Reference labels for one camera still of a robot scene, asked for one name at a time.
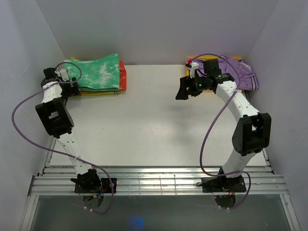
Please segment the green tie-dye trousers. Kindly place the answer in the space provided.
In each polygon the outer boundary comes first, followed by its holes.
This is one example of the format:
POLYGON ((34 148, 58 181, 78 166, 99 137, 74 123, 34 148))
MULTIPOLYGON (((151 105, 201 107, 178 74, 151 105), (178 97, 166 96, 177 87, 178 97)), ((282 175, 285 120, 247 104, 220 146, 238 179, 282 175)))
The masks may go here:
POLYGON ((119 56, 110 54, 98 60, 66 59, 64 68, 70 79, 79 78, 80 90, 110 91, 120 87, 119 56))

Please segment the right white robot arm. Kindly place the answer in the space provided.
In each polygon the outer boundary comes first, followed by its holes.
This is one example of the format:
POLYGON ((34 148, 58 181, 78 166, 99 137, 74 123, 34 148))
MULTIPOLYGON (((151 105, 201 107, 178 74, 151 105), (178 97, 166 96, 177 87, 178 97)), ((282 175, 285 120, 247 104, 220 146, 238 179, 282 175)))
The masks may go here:
POLYGON ((203 62, 204 72, 199 64, 189 60, 186 68, 189 75, 180 78, 180 88, 176 100, 196 97, 204 90, 212 90, 220 97, 237 123, 232 135, 232 153, 227 162, 220 167, 217 175, 207 174, 197 185, 203 192, 245 192, 246 187, 242 173, 249 161, 270 142, 271 117, 254 108, 239 90, 239 81, 235 75, 223 73, 218 59, 203 62))

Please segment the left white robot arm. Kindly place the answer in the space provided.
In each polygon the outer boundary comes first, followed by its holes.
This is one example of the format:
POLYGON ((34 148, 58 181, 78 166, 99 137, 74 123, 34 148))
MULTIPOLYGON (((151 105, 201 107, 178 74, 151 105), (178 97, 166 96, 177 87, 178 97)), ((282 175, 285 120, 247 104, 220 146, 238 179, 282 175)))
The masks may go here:
POLYGON ((80 161, 81 153, 75 143, 72 129, 74 122, 66 108, 66 100, 79 96, 77 83, 69 84, 68 71, 53 67, 43 70, 45 78, 41 82, 44 89, 43 100, 36 105, 36 112, 46 132, 53 136, 64 148, 73 164, 76 178, 71 181, 86 192, 98 192, 102 188, 102 180, 97 171, 89 164, 80 161))

